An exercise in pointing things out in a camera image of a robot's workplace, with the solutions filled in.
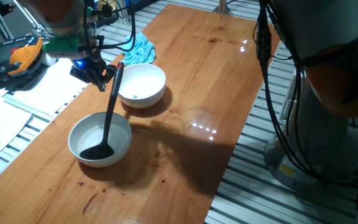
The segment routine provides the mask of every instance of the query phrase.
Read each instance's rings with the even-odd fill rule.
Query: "green part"
[[[92,16],[92,12],[93,12],[92,7],[88,7],[88,8],[86,9],[86,15],[87,15],[87,16]]]
[[[77,35],[69,37],[56,37],[51,42],[42,47],[46,53],[55,52],[77,52],[80,46],[80,40]]]

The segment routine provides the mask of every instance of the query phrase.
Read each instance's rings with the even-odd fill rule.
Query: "wire bundle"
[[[89,38],[89,35],[88,35],[88,29],[87,29],[87,18],[88,18],[88,16],[86,14],[87,13],[86,0],[84,0],[84,2],[85,2],[85,8],[84,8],[83,25],[84,25],[84,32],[85,32],[85,39],[86,39],[87,46],[80,47],[80,50],[86,50],[88,52],[89,57],[91,58],[92,61],[94,61],[94,62],[96,61],[93,58],[93,54],[92,54],[93,49],[103,50],[103,49],[114,49],[114,48],[116,48],[116,49],[119,49],[119,50],[122,50],[122,51],[125,51],[125,52],[130,52],[135,47],[136,26],[135,26],[135,12],[133,10],[133,8],[134,8],[133,1],[129,1],[130,5],[126,6],[126,7],[123,7],[123,8],[121,8],[121,6],[117,2],[117,5],[119,6],[119,9],[117,9],[115,11],[112,11],[112,13],[121,12],[122,17],[124,17],[122,11],[125,10],[125,9],[128,9],[128,8],[131,9],[132,30],[131,30],[131,36],[129,37],[129,39],[127,41],[125,41],[125,42],[121,42],[121,43],[118,43],[118,44],[109,44],[109,45],[99,44],[98,46],[92,46],[91,43],[90,43],[90,38]],[[129,49],[123,49],[123,48],[120,47],[120,46],[122,46],[124,44],[128,44],[131,41],[132,41],[132,46]]]

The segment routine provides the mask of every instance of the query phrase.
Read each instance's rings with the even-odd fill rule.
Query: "water in bowl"
[[[120,94],[125,98],[144,99],[150,97],[164,86],[164,81],[154,76],[142,76],[121,84]]]
[[[101,143],[103,138],[103,128],[104,124],[101,124],[89,129],[87,132],[84,133],[84,135],[82,135],[80,141],[78,142],[78,155],[85,149],[88,149]],[[108,143],[112,147],[114,152],[118,152],[119,150],[121,150],[128,142],[128,139],[129,136],[124,128],[116,124],[110,125]]]

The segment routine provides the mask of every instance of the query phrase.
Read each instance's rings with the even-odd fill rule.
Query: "ladle handle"
[[[114,111],[114,105],[116,104],[117,101],[118,91],[121,85],[123,73],[124,73],[124,63],[118,62],[116,68],[116,74],[114,75],[114,81],[112,83],[111,95],[106,112],[106,119],[104,120],[104,130],[103,130],[103,140],[102,140],[103,142],[108,141],[112,114]]]

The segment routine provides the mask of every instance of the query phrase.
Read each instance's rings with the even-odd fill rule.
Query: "black ladle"
[[[103,139],[100,144],[82,151],[80,153],[80,157],[83,159],[98,160],[98,159],[105,159],[109,156],[114,155],[114,150],[108,144],[108,138],[109,138],[112,114],[114,111],[114,105],[116,104],[117,101],[118,90],[121,84],[123,73],[124,73],[124,64],[122,62],[118,62],[116,74],[114,75],[114,81],[112,83],[111,95],[106,112],[106,119],[104,120]]]

